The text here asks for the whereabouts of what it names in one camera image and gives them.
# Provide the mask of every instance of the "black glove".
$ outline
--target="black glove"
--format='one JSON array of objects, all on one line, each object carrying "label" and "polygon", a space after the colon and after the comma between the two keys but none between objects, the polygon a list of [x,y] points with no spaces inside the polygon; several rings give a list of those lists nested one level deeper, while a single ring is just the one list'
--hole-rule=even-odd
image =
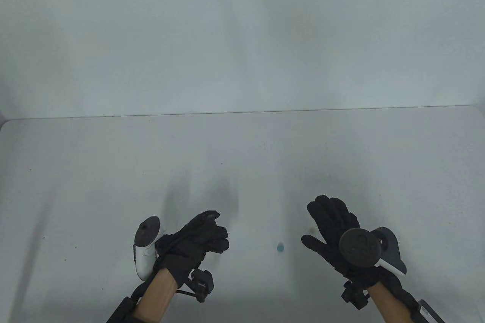
[{"label": "black glove", "polygon": [[317,223],[326,243],[305,235],[302,236],[303,245],[317,252],[357,288],[366,289],[375,285],[379,281],[379,270],[376,267],[362,269],[352,266],[340,253],[338,243],[343,233],[350,228],[360,227],[357,217],[349,213],[345,203],[338,198],[319,195],[307,205],[307,210]]},{"label": "black glove", "polygon": [[227,230],[217,226],[216,211],[206,211],[194,217],[180,231],[163,235],[155,242],[159,257],[154,271],[166,268],[180,288],[188,279],[190,271],[199,267],[206,252],[222,254],[229,248]]}]

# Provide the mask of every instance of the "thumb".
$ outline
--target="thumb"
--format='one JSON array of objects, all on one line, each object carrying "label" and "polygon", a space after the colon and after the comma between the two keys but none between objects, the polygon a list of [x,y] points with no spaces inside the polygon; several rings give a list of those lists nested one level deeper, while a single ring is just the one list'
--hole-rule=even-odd
[{"label": "thumb", "polygon": [[302,244],[310,250],[315,251],[317,254],[327,260],[326,256],[329,252],[329,246],[327,244],[323,243],[322,241],[311,235],[303,235]]}]

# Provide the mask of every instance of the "white vr controller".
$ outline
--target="white vr controller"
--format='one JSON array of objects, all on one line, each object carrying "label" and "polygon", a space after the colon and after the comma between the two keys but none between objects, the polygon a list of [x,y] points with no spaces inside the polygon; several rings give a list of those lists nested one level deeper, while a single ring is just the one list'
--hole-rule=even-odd
[{"label": "white vr controller", "polygon": [[147,280],[153,271],[156,261],[155,242],[163,236],[164,232],[160,219],[156,216],[145,219],[136,231],[133,257],[136,273],[143,281]]}]

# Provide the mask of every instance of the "black sleeve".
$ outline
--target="black sleeve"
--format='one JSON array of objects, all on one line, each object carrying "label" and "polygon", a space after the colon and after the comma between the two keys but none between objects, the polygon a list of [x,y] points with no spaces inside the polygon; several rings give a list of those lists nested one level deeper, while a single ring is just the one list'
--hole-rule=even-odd
[{"label": "black sleeve", "polygon": [[131,314],[135,310],[136,302],[129,297],[123,299],[118,308],[111,314],[106,323],[146,323],[134,318]]}]

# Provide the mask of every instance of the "white label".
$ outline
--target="white label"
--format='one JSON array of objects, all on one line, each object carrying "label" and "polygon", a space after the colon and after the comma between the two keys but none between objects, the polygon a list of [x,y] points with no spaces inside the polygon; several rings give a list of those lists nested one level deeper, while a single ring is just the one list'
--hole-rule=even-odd
[{"label": "white label", "polygon": [[429,322],[429,323],[438,323],[433,316],[425,309],[424,306],[421,306],[421,309],[419,310],[421,315]]}]

